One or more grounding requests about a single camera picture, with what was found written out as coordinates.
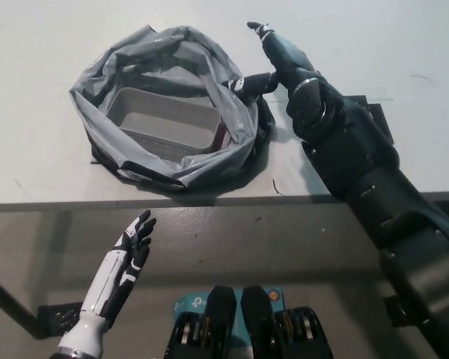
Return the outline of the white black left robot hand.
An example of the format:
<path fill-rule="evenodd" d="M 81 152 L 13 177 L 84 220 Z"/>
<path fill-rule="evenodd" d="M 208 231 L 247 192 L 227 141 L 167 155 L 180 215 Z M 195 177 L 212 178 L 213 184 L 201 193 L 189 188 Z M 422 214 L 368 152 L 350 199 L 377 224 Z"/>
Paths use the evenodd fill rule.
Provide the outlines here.
<path fill-rule="evenodd" d="M 82 311 L 113 326 L 150 253 L 150 234 L 156 219 L 146 210 L 120 235 L 105 255 L 82 304 Z"/>

